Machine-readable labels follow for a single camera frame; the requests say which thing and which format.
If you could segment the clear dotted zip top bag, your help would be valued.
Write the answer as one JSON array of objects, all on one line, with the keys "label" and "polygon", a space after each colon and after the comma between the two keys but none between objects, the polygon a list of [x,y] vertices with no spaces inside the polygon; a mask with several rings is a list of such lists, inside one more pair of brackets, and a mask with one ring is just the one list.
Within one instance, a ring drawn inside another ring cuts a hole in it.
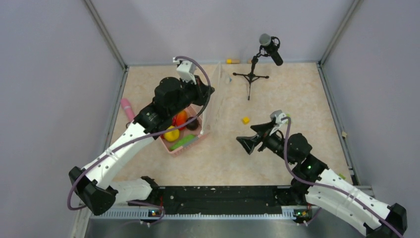
[{"label": "clear dotted zip top bag", "polygon": [[209,128],[210,132],[215,130],[217,123],[220,122],[225,96],[227,95],[228,87],[231,85],[230,83],[225,83],[227,77],[230,77],[230,75],[224,70],[222,64],[218,63],[210,78],[215,91],[212,93],[210,102],[205,110],[209,117],[206,128]]}]

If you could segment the yellow toy apple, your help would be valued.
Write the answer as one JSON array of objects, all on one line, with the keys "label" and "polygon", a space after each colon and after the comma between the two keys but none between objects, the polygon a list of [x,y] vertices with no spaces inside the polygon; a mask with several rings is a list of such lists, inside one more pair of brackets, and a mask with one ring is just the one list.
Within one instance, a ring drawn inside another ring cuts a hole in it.
[{"label": "yellow toy apple", "polygon": [[175,130],[172,130],[163,134],[163,138],[167,142],[174,142],[178,140],[179,137],[180,137],[180,131],[178,129],[175,129]]}]

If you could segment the dark purple toy mangosteen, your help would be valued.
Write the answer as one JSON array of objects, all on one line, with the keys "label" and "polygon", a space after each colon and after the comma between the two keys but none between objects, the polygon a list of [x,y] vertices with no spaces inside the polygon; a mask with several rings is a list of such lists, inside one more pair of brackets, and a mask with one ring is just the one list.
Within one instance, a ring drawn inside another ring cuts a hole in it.
[{"label": "dark purple toy mangosteen", "polygon": [[188,123],[186,125],[186,128],[188,130],[194,131],[194,130],[198,129],[199,126],[200,126],[200,123],[199,123],[198,119],[194,119],[193,121],[191,121],[190,123]]}]

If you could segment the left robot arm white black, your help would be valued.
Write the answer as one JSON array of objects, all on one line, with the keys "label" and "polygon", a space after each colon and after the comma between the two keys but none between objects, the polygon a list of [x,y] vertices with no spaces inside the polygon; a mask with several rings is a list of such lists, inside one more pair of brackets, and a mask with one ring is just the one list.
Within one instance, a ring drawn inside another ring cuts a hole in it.
[{"label": "left robot arm white black", "polygon": [[147,205],[158,201],[159,192],[145,178],[116,183],[113,178],[144,147],[169,131],[172,119],[191,104],[205,110],[214,88],[199,76],[186,81],[162,79],[152,101],[134,117],[126,131],[100,156],[83,168],[69,171],[75,193],[94,215],[101,215],[115,203],[142,200]]}]

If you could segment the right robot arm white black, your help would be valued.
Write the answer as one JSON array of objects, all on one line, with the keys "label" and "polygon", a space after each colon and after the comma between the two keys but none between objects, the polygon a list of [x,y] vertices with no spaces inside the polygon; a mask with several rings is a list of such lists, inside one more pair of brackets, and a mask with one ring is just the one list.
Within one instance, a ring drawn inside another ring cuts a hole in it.
[{"label": "right robot arm white black", "polygon": [[388,205],[345,181],[323,161],[311,154],[312,146],[301,133],[277,133],[276,120],[252,125],[254,136],[236,140],[248,154],[255,149],[270,150],[282,158],[293,177],[290,197],[323,209],[367,238],[402,238],[408,228],[407,210],[400,204]]}]

